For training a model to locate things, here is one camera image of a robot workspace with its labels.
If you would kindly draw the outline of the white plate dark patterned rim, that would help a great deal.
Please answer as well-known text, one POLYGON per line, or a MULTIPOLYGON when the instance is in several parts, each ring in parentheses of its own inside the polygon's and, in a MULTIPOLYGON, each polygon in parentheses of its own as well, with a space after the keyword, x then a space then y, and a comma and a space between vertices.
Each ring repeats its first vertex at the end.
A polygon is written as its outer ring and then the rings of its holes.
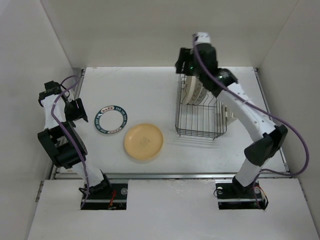
POLYGON ((100 109, 94 117, 94 127, 102 135, 111 136, 123 130, 128 122, 124 108, 108 105, 100 109))

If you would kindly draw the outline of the yellow plate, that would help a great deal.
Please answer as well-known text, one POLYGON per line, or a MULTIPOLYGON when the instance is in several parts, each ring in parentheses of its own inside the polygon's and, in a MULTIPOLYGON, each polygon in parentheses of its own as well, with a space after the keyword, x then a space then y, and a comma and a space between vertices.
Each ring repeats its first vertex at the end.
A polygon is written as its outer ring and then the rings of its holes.
POLYGON ((124 137, 127 154, 138 161, 155 158, 162 150, 164 136, 154 124, 141 123, 130 128, 124 137))

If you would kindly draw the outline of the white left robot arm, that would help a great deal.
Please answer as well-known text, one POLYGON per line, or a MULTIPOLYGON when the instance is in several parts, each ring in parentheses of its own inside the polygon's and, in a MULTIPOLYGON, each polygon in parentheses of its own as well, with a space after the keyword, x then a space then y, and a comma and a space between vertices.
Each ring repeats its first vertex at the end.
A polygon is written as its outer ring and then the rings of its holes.
POLYGON ((109 197, 113 192, 110 180, 86 162, 88 151, 76 132, 75 121, 88 121, 82 100, 71 93, 66 96, 66 89, 58 82, 49 81, 44 87, 38 97, 45 114, 44 130, 37 134, 40 144, 56 167, 72 170, 86 182, 79 189, 85 197, 109 197))

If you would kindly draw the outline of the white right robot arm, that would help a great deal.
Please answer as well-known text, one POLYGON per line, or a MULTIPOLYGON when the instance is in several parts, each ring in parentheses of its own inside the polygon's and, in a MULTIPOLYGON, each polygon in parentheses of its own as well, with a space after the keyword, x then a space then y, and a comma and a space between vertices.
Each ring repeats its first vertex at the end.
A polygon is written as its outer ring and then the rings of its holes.
POLYGON ((236 76, 218 66, 216 50, 209 43, 197 45, 197 52, 182 47, 179 50, 176 73, 196 76, 203 86, 225 104, 247 130, 252 144, 244 149, 245 161, 232 179, 232 193, 243 197, 253 187, 265 163, 281 148, 288 129, 276 125, 258 111, 249 100, 236 76))

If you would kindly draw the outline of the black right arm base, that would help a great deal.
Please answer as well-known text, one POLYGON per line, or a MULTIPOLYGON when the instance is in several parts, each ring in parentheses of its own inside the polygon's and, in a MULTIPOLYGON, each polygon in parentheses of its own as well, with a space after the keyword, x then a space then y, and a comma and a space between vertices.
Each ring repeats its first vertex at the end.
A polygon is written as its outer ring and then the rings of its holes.
POLYGON ((219 210, 266 210, 269 200, 259 182, 244 191, 237 191, 230 179, 217 180, 213 195, 219 210))

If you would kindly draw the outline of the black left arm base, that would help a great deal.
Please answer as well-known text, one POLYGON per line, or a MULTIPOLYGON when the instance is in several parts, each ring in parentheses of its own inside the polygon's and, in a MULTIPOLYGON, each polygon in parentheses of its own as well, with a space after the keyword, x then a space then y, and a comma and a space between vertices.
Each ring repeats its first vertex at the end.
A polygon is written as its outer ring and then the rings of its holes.
POLYGON ((122 211, 127 209, 128 181, 112 180, 111 188, 90 194, 86 198, 86 191, 81 188, 81 210, 109 210, 122 211))

